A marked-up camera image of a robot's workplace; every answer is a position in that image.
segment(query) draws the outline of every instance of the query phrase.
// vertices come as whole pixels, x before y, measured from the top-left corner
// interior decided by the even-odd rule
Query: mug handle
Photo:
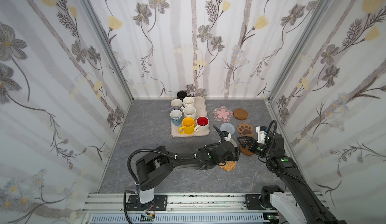
[[[182,132],[181,132],[181,129],[183,129],[183,128],[184,128],[184,126],[182,126],[182,127],[180,127],[180,128],[178,129],[178,132],[180,132],[180,134],[185,133],[185,131],[182,131]]]

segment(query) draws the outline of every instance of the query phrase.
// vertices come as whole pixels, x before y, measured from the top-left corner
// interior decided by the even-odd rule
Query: brown round coaster
[[[242,108],[238,108],[233,111],[233,115],[238,120],[246,120],[248,118],[248,112]]]

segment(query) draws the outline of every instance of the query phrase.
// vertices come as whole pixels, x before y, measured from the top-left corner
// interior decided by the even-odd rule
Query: gray flower
[[[318,3],[319,3],[319,0],[309,1],[307,4],[306,10],[307,11],[314,10],[316,8],[316,6],[318,5]]]
[[[75,43],[71,45],[71,52],[76,55],[76,61],[79,62],[82,60],[83,63],[86,62],[85,56],[87,56],[86,49],[81,49],[78,41],[76,40]]]
[[[114,127],[114,121],[115,121],[114,115],[109,114],[109,116],[107,117],[107,122],[110,124],[110,128]]]
[[[197,89],[197,91],[195,92],[195,96],[206,97],[207,96],[206,89],[202,89],[202,88]]]
[[[12,68],[0,63],[0,104],[10,102],[8,91],[19,91],[22,89],[19,84],[11,79],[12,76]]]
[[[193,84],[190,84],[190,85],[186,85],[186,93],[190,93],[191,91],[194,92],[194,89],[196,87],[193,85]]]
[[[123,118],[123,111],[119,109],[119,106],[117,106],[117,109],[115,110],[114,116],[117,121],[120,121]]]
[[[8,61],[12,54],[19,60],[25,60],[27,55],[21,49],[26,47],[26,42],[15,38],[13,28],[0,23],[0,61]]]
[[[289,117],[289,112],[287,108],[283,108],[280,110],[280,117],[282,118],[283,122],[287,121],[287,117]]]
[[[289,14],[290,14],[289,16],[282,17],[281,25],[284,26],[287,23],[289,23],[290,25],[294,25],[296,22],[296,19],[303,16],[304,7],[305,7],[304,5],[296,4],[291,10],[289,10]]]
[[[94,47],[90,45],[90,48],[87,50],[88,55],[90,56],[91,60],[94,60],[95,64],[97,63],[97,60],[101,60],[100,53],[96,53]]]
[[[334,77],[338,77],[339,70],[335,65],[326,69],[326,75],[321,79],[322,81],[327,81],[326,87],[335,85]]]
[[[149,17],[151,16],[151,11],[149,9],[149,6],[144,3],[142,4],[137,3],[136,12],[138,13],[138,15],[133,16],[133,20],[136,21],[136,25],[141,25],[142,21],[148,25]]]
[[[339,47],[335,47],[335,44],[331,44],[329,46],[327,46],[326,48],[326,52],[322,52],[321,53],[321,57],[323,57],[323,59],[321,59],[321,63],[324,64],[327,62],[327,65],[331,65],[332,63],[334,63],[334,55],[336,55],[339,51]]]
[[[221,36],[215,36],[213,37],[212,41],[210,42],[211,45],[213,45],[212,50],[219,49],[219,51],[222,51],[223,48],[225,48],[225,45],[222,45],[222,39]]]
[[[152,9],[158,8],[158,12],[165,13],[164,8],[169,8],[169,4],[165,2],[166,0],[149,0],[149,6]]]
[[[197,38],[201,38],[201,42],[205,42],[205,40],[210,40],[212,38],[212,34],[208,33],[210,30],[209,27],[210,27],[209,25],[207,26],[201,25],[198,28],[199,34],[197,35]]]

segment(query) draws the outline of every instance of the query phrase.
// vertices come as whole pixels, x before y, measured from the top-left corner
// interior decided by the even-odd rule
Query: black mug
[[[187,94],[185,91],[179,91],[179,92],[177,93],[177,98],[180,99],[181,101],[182,101],[185,97],[187,97],[187,96],[188,96],[188,94]]]

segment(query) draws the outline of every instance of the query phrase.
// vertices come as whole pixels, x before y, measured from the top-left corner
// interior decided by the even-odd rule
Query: red mug
[[[209,120],[207,117],[198,117],[196,120],[195,132],[205,132],[209,128]]]

